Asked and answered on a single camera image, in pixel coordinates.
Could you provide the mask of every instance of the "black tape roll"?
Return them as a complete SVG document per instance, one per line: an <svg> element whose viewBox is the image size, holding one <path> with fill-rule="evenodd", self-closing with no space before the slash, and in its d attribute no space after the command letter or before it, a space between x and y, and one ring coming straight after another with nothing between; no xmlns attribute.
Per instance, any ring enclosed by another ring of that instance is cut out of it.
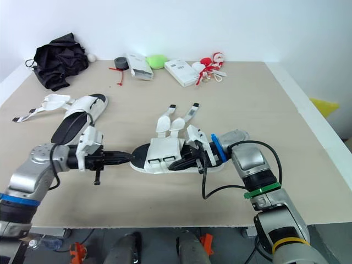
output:
<svg viewBox="0 0 352 264"><path fill-rule="evenodd" d="M116 69L119 69L119 70L127 70L128 69L128 63L127 63L127 59L125 57L118 57L114 61L115 61Z"/></svg>

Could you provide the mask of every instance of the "yellow ring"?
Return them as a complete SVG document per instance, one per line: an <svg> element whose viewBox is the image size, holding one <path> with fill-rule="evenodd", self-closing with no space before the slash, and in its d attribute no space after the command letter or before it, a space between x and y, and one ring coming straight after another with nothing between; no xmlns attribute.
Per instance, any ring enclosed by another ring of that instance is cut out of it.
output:
<svg viewBox="0 0 352 264"><path fill-rule="evenodd" d="M289 237L289 238L281 238L280 240L276 241L275 244L273 245L273 255L276 251L276 248L281 245L282 243L286 243L286 242L301 242L302 244L306 244L308 246L310 246L310 244L304 240L303 238L294 238L294 237Z"/></svg>

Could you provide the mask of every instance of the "blue clip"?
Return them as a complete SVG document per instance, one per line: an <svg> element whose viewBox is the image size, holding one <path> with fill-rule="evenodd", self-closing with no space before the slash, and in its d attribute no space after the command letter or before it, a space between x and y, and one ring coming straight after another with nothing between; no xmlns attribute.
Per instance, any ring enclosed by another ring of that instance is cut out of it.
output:
<svg viewBox="0 0 352 264"><path fill-rule="evenodd" d="M218 138L215 136L215 134L211 134L211 139L213 140L213 142L215 143L215 146L216 146L216 149L219 151L220 153L220 157L222 159L222 162L226 162L227 159L226 159L226 156L225 156L225 152L223 151L219 141L218 141Z"/></svg>

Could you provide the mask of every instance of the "floor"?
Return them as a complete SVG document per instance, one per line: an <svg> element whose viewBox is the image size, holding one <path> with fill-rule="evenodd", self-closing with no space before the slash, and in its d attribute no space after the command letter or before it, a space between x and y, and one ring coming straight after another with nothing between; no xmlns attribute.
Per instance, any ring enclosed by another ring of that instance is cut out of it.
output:
<svg viewBox="0 0 352 264"><path fill-rule="evenodd" d="M212 264L244 263L254 246L254 239L244 238L241 235L241 228L96 229L85 243L89 251L89 258L85 260L84 264L103 263L112 245L120 237L134 231L140 231L143 237L143 264L177 264L176 238L180 232L184 230L193 232L197 237L199 237L200 233L209 233L214 236L212 244L214 255L210 257ZM312 246L318 249L330 264L344 264L342 262L340 263L328 250L328 247L322 241L316 227L309 226L309 230ZM74 229L71 236L64 239L61 250L68 249L69 245L75 241L84 240L89 232L89 229ZM67 264L70 263L70 256L68 252L57 253L46 249L28 249L24 263L41 264L48 263L48 260L50 260L50 264ZM256 253L250 263L267 264L270 262Z"/></svg>

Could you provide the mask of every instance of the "cable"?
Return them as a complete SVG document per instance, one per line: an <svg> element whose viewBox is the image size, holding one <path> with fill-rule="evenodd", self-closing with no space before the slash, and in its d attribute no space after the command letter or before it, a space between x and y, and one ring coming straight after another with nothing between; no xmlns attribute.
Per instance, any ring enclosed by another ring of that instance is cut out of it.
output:
<svg viewBox="0 0 352 264"><path fill-rule="evenodd" d="M54 161L53 161L53 154L54 154L54 150L55 148L57 147L58 145L57 144L54 144L50 150L50 156L49 156L49 160L50 160L50 166L53 170L53 173L54 173L54 177L56 179L56 185L52 186L49 188L49 191L50 190L53 190L53 189L56 189L60 186L60 178L59 178L59 175L57 175L57 171L55 169L55 165L54 165Z"/></svg>
<svg viewBox="0 0 352 264"><path fill-rule="evenodd" d="M202 197L204 200L208 199L210 196L212 196L214 193L221 191L223 189L227 189L227 188L239 188L239 189L246 189L244 186L240 186L240 185L225 185L225 186L221 186L219 188L216 188L215 190L209 192L207 195L205 195L205 185L206 185L206 180L207 180L207 171L208 171L208 161L207 161L207 157L205 154L205 151L203 149L203 146L200 142L196 141L196 144L198 145L198 147L203 150L202 153L202 159L203 159L203 180L202 180Z"/></svg>
<svg viewBox="0 0 352 264"><path fill-rule="evenodd" d="M91 126L94 127L93 116L92 116L90 113L87 113L87 112L85 112L85 113L86 113L86 115L89 116L89 118L90 118L90 121L91 121L91 122L90 122L89 125L91 125ZM58 187L60 186L60 183L61 183L60 178L59 178L59 175L57 174L57 171L56 171L56 169L55 169L54 161L53 161L54 150L55 150L55 148L56 148L57 146L63 144L63 142L65 141L65 138L67 137L67 135L68 135L68 133L69 133L69 131L70 131L70 129L73 127L73 125L74 125L80 118L81 118L81 114L78 115L78 116L73 120L73 122L71 123L71 125L67 128L67 130L66 130L64 136L62 137L61 142L60 142L59 144L54 144L54 145L52 146L51 150L50 150L49 161L50 161L51 169L53 170L54 177L55 177L55 179L56 179L56 184L55 184L54 186L50 187L50 188L49 188L49 191L58 188Z"/></svg>
<svg viewBox="0 0 352 264"><path fill-rule="evenodd" d="M257 248L253 248L253 250L252 250L252 253L251 253L251 255L249 255L249 257L247 258L247 260L244 262L244 264L248 264L250 261L251 261L251 259L254 257L254 254L255 254L255 251L257 250Z"/></svg>
<svg viewBox="0 0 352 264"><path fill-rule="evenodd" d="M274 155L275 157L275 160L277 162L277 167L279 169L279 183L282 185L282 167L281 167L281 162L280 162L280 159L279 159L279 156L277 155L276 151L268 144L262 142L262 141L257 141L257 140L244 140L244 141L239 141L239 142L236 142L234 144L231 144L227 147L227 151L228 153L231 153L232 152L232 148L234 146L237 146L237 145L240 145L240 144L244 144L244 143L255 143L255 144L259 144L259 145L262 145L264 147L267 147Z"/></svg>
<svg viewBox="0 0 352 264"><path fill-rule="evenodd" d="M91 232L89 232L89 234L88 234L88 236L80 243L80 244L84 244L85 243L85 241L87 241L87 239L93 234L93 232L94 232L94 230L95 230L95 228L93 228L92 230L91 230ZM68 250L54 250L54 252L57 252L57 253L65 253L65 252L69 252L70 251L70 249L68 249Z"/></svg>
<svg viewBox="0 0 352 264"><path fill-rule="evenodd" d="M260 241L259 241L259 237L258 237L258 236L256 237L256 240L257 240L257 242L254 243L254 248L258 251L258 253L259 253L260 255L262 255L262 257L263 257L264 259L267 259L267 260L269 260L269 261L273 261L273 259L272 259L271 257L267 256L267 255L266 255L263 251L261 251L261 249L259 248Z"/></svg>
<svg viewBox="0 0 352 264"><path fill-rule="evenodd" d="M264 257L265 259L267 259L269 261L273 261L272 258L267 256L263 251L261 251L261 249L259 248L259 245L260 245L260 241L259 241L259 236L257 235L254 240L254 249L252 250L252 253L249 255L247 260L244 262L244 264L248 264L251 261L251 259L253 258L254 254L255 254L255 251L258 251L258 253L260 255L262 255L262 257Z"/></svg>

